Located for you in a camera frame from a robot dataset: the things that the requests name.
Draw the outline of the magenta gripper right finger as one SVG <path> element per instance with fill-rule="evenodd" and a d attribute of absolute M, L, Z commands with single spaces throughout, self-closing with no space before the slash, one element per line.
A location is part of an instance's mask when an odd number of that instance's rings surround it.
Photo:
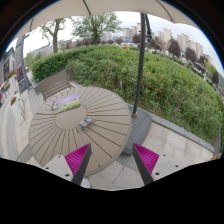
<path fill-rule="evenodd" d="M 136 143 L 132 146 L 132 152 L 145 185 L 181 169 L 171 157 L 165 154 L 159 155 Z"/>

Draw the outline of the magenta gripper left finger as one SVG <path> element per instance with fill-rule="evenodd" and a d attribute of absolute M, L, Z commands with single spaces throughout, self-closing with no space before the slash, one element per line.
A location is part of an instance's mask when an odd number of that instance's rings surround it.
<path fill-rule="evenodd" d="M 76 185 L 81 185 L 91 154 L 91 145 L 86 144 L 66 156 L 56 155 L 43 169 Z"/>

